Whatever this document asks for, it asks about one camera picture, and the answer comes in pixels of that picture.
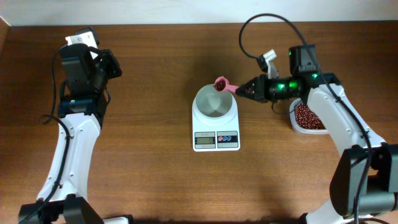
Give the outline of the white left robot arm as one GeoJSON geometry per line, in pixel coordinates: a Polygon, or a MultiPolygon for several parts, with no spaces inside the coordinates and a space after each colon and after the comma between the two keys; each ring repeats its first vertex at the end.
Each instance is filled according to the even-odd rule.
{"type": "Polygon", "coordinates": [[[106,85],[122,74],[109,49],[96,44],[67,44],[58,54],[67,79],[60,101],[43,115],[58,123],[58,141],[50,172],[35,203],[21,206],[19,223],[132,223],[132,215],[101,218],[88,203],[88,174],[110,93],[106,85]]]}

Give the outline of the pink plastic measuring scoop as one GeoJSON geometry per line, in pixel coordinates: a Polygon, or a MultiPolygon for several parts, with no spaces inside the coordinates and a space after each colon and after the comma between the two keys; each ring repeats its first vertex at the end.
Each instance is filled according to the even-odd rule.
{"type": "Polygon", "coordinates": [[[230,85],[230,84],[229,84],[229,80],[226,79],[226,78],[223,77],[223,76],[218,77],[218,78],[215,80],[215,83],[214,83],[213,87],[215,88],[215,90],[216,90],[217,92],[227,92],[227,91],[230,91],[231,93],[235,93],[236,90],[239,88],[239,87],[236,86],[236,85],[230,85]]]}

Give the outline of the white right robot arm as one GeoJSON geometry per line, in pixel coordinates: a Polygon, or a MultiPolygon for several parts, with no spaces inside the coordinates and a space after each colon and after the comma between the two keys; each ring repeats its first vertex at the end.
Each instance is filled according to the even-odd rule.
{"type": "Polygon", "coordinates": [[[359,223],[397,210],[397,145],[385,142],[366,124],[334,73],[321,71],[315,46],[289,49],[288,78],[271,73],[273,57],[256,60],[264,74],[235,93],[261,103],[300,98],[323,123],[340,155],[330,199],[304,213],[301,223],[359,223]]]}

